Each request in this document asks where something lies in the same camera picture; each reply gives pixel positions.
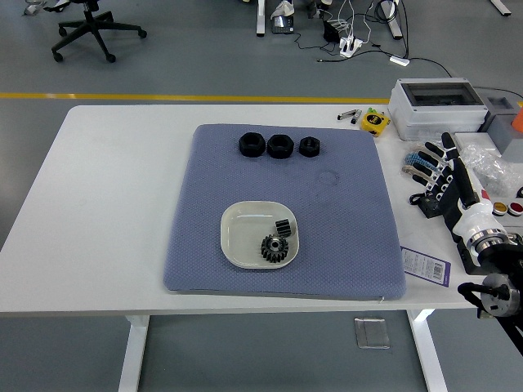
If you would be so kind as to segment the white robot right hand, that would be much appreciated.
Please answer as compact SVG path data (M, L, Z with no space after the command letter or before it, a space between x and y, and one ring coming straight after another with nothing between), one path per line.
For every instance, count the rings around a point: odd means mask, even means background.
M493 203L473 171L467 169L453 137L445 132L442 145L425 144L414 159L412 179L424 186L409 202L426 217L442 216L456 243L476 253L506 243L507 231L494 218Z

